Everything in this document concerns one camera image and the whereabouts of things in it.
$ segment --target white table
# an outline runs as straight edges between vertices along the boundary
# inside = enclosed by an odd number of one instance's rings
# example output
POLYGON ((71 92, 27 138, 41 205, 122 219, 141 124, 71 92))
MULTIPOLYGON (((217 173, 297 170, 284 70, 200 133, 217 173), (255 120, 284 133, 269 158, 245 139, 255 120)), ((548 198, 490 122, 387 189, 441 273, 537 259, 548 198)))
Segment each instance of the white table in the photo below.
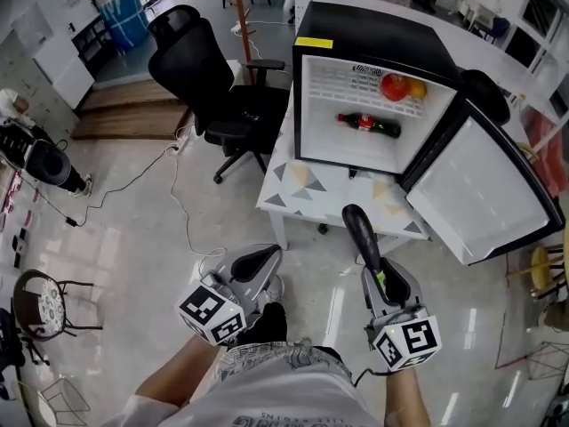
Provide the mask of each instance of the white table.
POLYGON ((293 90, 281 132, 268 164, 257 207, 268 212, 277 243, 288 249, 285 217, 344 226, 341 210, 360 205, 377 234, 381 254, 409 239, 428 239, 424 221, 405 201, 393 176, 359 171, 349 178, 347 167, 294 158, 293 90))

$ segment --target chair base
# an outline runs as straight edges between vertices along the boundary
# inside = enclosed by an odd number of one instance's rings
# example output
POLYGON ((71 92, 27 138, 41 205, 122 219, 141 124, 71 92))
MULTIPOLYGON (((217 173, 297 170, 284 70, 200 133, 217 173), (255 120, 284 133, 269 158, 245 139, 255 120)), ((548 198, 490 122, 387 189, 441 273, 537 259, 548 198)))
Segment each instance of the chair base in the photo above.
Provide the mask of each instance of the chair base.
MULTIPOLYGON (((239 149, 235 154, 233 154, 229 158, 229 160, 227 160, 223 165, 221 165, 221 168, 217 170, 217 172, 213 176, 213 181, 218 185, 222 183, 223 177, 221 177, 221 175, 225 173, 239 158, 241 158, 247 152, 248 150, 239 149)), ((267 167, 265 166, 265 162, 263 161, 263 159, 260 157, 260 153, 253 152, 253 155, 255 156, 255 159, 257 160, 257 163, 259 164, 262 172, 267 173, 267 167)))

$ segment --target fridge shelf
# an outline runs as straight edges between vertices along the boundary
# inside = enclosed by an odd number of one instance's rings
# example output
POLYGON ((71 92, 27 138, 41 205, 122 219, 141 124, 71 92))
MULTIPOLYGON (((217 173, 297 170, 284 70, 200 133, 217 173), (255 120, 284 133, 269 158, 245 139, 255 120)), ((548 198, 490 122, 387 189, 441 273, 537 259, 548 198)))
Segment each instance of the fridge shelf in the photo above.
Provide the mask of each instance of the fridge shelf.
POLYGON ((309 96, 363 104, 414 118, 424 116, 422 100, 406 97, 401 101, 390 101, 381 94, 380 80, 381 76, 373 72, 314 65, 309 96))

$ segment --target wooden step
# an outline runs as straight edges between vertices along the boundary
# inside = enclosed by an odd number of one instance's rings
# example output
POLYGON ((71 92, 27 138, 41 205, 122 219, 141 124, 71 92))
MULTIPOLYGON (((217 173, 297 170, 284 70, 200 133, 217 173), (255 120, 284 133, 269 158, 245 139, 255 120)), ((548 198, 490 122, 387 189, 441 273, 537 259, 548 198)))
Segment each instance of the wooden step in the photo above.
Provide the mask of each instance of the wooden step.
POLYGON ((181 101, 154 80, 116 85, 95 90, 85 100, 80 113, 94 109, 156 103, 180 104, 181 101))
POLYGON ((174 140, 187 112, 186 105, 168 103, 94 110, 81 116, 71 138, 174 140))

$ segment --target yellow stool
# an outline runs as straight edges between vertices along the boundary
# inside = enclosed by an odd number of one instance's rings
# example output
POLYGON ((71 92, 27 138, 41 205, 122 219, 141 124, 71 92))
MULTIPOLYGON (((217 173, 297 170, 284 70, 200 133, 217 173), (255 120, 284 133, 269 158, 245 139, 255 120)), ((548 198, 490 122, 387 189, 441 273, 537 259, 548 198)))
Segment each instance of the yellow stool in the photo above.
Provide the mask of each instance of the yellow stool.
POLYGON ((569 261, 569 224, 565 225, 563 242, 563 244, 556 246, 538 246, 533 250, 531 266, 527 269, 508 274, 508 277, 516 277, 518 275, 524 275, 531 272, 533 286, 535 286, 535 289, 538 291, 551 288, 551 283, 553 281, 557 284, 558 279, 553 280, 551 278, 551 269, 563 270, 565 273, 563 281, 565 281, 567 277, 565 262, 569 261), (549 256, 551 254, 561 255, 550 259, 549 256))

